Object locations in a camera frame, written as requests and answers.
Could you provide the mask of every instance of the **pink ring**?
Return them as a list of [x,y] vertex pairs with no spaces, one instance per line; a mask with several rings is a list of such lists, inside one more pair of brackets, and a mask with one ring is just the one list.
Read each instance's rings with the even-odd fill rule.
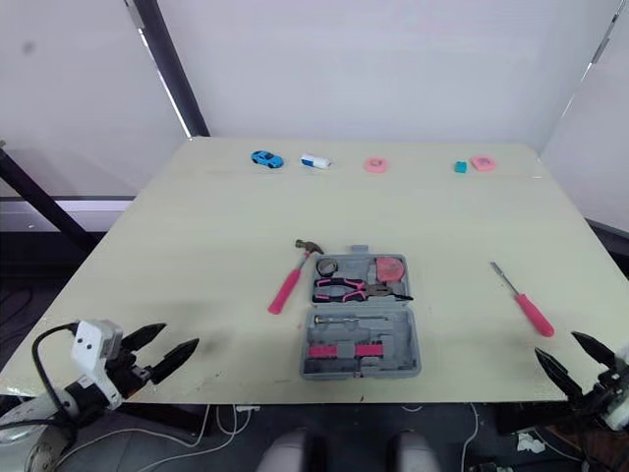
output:
[[370,157],[365,161],[365,169],[368,172],[376,172],[378,174],[386,171],[386,159],[381,157]]

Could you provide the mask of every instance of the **pliers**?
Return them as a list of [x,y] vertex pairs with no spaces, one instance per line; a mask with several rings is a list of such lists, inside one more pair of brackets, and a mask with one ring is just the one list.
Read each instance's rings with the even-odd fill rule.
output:
[[370,285],[360,278],[320,278],[314,283],[316,288],[342,286],[353,288],[354,291],[344,295],[313,295],[313,302],[331,303],[331,302],[365,302],[370,297],[385,297],[387,295],[395,295],[398,300],[413,300],[413,297],[393,293],[393,289],[384,284]]

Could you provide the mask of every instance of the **white wall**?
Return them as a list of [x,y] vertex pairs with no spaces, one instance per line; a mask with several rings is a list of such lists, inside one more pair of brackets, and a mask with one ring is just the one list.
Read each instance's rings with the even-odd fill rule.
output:
[[540,149],[619,0],[160,0],[217,136]]
[[185,136],[122,0],[6,0],[0,139],[53,196],[128,196]]
[[629,231],[629,9],[579,87],[543,161],[581,212]]

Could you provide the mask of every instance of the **pink hammer handle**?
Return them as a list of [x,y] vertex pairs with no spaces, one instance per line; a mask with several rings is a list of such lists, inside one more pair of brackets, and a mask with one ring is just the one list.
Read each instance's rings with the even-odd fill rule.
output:
[[551,337],[554,335],[554,327],[552,327],[552,324],[550,324],[545,316],[542,315],[542,312],[538,310],[538,307],[536,307],[524,293],[516,295],[515,301],[518,302],[524,314],[542,336]]
[[279,289],[279,292],[277,292],[275,300],[273,300],[268,306],[269,313],[272,313],[273,315],[279,315],[280,313],[282,313],[284,304],[286,303],[286,300],[288,300],[288,297],[291,295],[291,292],[293,291],[293,288],[295,288],[295,285],[297,285],[301,273],[302,272],[298,268],[294,268],[293,271],[288,274],[288,277],[286,277],[286,280],[284,280],[284,283]]

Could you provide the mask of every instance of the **hammer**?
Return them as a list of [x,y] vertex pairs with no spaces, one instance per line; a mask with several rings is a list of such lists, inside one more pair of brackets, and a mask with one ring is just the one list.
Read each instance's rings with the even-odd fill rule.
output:
[[313,243],[312,241],[302,241],[301,239],[298,239],[297,241],[295,241],[295,247],[304,248],[304,255],[297,264],[297,267],[295,267],[291,271],[291,273],[288,274],[288,277],[286,277],[286,280],[284,280],[284,283],[280,287],[279,292],[277,292],[275,299],[268,306],[268,312],[272,313],[273,315],[279,315],[280,313],[282,313],[282,309],[284,308],[286,300],[288,300],[288,297],[291,295],[293,288],[295,288],[295,285],[297,285],[297,282],[299,281],[299,277],[302,274],[302,267],[311,256],[311,254],[323,254],[323,250],[321,249],[319,244]]

